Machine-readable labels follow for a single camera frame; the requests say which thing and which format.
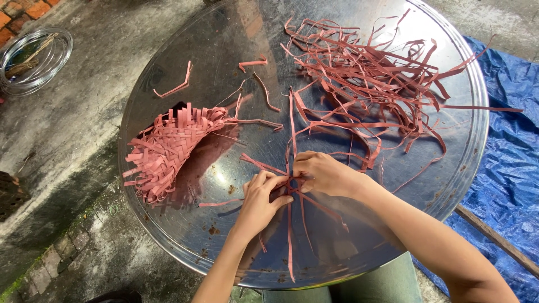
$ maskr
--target blue tarp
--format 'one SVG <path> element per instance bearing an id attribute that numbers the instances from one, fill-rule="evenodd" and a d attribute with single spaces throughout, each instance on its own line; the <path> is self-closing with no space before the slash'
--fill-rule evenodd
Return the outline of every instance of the blue tarp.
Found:
<path id="1" fill-rule="evenodd" d="M 476 53 L 485 45 L 465 37 Z M 490 106 L 523 113 L 491 112 L 485 153 L 461 204 L 539 264 L 539 64 L 487 50 L 478 59 Z M 478 230 L 453 213 L 445 224 L 481 251 L 522 303 L 539 303 L 539 280 Z M 416 265 L 446 294 L 443 281 Z"/>

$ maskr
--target stainless steel tabletop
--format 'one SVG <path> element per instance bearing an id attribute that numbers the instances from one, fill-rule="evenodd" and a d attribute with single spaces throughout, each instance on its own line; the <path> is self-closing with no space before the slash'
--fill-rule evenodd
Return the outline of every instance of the stainless steel tabletop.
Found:
<path id="1" fill-rule="evenodd" d="M 201 142 L 185 163 L 176 179 L 177 190 L 163 206 L 152 208 L 142 204 L 133 187 L 126 188 L 129 204 L 136 216 L 155 239 L 178 261 L 200 273 L 207 273 L 217 257 L 230 227 L 237 218 L 241 202 L 219 207 L 199 207 L 192 204 L 216 203 L 242 198 L 241 185 L 248 181 L 257 168 L 239 161 L 246 153 L 253 159 L 285 169 L 285 146 L 290 138 L 287 94 L 290 85 L 303 87 L 308 79 L 294 73 L 293 58 L 285 57 L 279 46 L 286 43 L 283 25 L 295 13 L 291 24 L 298 25 L 304 18 L 328 18 L 341 26 L 359 26 L 362 37 L 368 38 L 378 17 L 408 16 L 401 22 L 393 45 L 424 39 L 427 46 L 434 38 L 438 49 L 429 64 L 446 71 L 471 55 L 471 51 L 456 29 L 446 19 L 421 1 L 223 1 L 193 18 L 179 29 L 154 55 L 139 77 L 127 103 L 120 130 L 118 148 L 120 171 L 132 168 L 123 159 L 129 152 L 126 146 L 139 131 L 153 119 L 180 101 L 192 102 L 194 107 L 213 107 L 236 90 L 243 79 L 253 71 L 269 90 L 271 103 L 282 108 L 281 113 L 270 110 L 259 84 L 248 80 L 242 95 L 252 94 L 245 103 L 241 119 L 265 119 L 283 123 L 285 130 L 274 133 L 271 127 L 242 125 L 237 132 L 238 143 L 225 137 L 209 135 Z M 386 23 L 377 39 L 386 41 L 393 36 L 397 19 L 379 20 Z M 247 73 L 238 69 L 238 63 L 253 61 L 263 54 L 267 66 L 249 66 Z M 160 99 L 153 92 L 166 92 L 184 80 L 188 60 L 193 68 L 189 87 Z M 441 81 L 452 96 L 452 105 L 488 104 L 485 83 L 477 63 L 472 63 L 465 73 Z M 319 106 L 322 94 L 318 87 L 302 93 L 309 107 Z M 447 144 L 447 155 L 428 167 L 424 173 L 396 192 L 400 198 L 425 210 L 439 220 L 445 219 L 466 193 L 485 145 L 488 126 L 487 111 L 426 109 L 431 119 L 440 118 L 440 126 L 457 126 L 438 132 Z M 296 129 L 302 126 L 296 119 Z M 384 146 L 394 146 L 400 141 L 397 132 L 384 138 Z M 338 136 L 313 135 L 298 140 L 299 151 L 320 152 L 348 151 L 349 140 Z M 354 152 L 364 154 L 357 144 Z M 421 170 L 441 148 L 432 137 L 422 137 L 408 154 L 404 148 L 385 150 L 384 185 L 393 190 Z M 380 161 L 367 172 L 380 180 Z M 380 221 L 357 202 L 343 198 L 315 195 L 321 204 L 338 212 L 348 224 L 349 232 L 317 208 L 306 203 L 308 234 L 313 244 L 311 250 L 301 220 L 299 203 L 292 205 L 293 260 L 296 283 L 287 269 L 286 210 L 280 211 L 265 231 L 268 252 L 263 253 L 258 241 L 253 241 L 240 264 L 238 284 L 262 289 L 289 289 L 319 287 L 336 283 L 361 273 L 371 271 L 399 256 L 394 235 Z"/>

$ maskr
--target brick wall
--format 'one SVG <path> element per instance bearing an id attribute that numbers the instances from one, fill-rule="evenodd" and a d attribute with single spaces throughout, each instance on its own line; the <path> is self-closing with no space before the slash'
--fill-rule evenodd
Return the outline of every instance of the brick wall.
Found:
<path id="1" fill-rule="evenodd" d="M 43 16 L 60 0 L 0 0 L 0 47 L 16 36 L 25 22 Z"/>

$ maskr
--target coiled wire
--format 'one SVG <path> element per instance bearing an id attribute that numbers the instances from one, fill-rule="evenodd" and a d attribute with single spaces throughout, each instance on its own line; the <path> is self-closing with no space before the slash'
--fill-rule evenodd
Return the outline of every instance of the coiled wire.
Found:
<path id="1" fill-rule="evenodd" d="M 23 74 L 6 78 L 6 72 L 14 66 L 13 58 L 27 46 L 43 46 L 51 37 L 51 41 L 37 55 L 37 66 Z M 48 27 L 25 35 L 16 40 L 4 53 L 0 66 L 0 86 L 8 95 L 25 96 L 42 88 L 66 64 L 73 50 L 73 37 L 65 29 Z"/>

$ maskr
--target left hand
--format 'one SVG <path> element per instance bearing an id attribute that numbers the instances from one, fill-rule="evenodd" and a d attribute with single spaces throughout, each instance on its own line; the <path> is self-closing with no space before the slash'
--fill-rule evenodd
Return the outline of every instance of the left hand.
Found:
<path id="1" fill-rule="evenodd" d="M 277 176 L 262 170 L 243 184 L 245 200 L 230 234 L 245 241 L 245 245 L 261 232 L 281 206 L 294 200 L 292 196 L 281 196 L 270 203 L 270 192 L 277 184 L 288 180 L 288 176 Z"/>

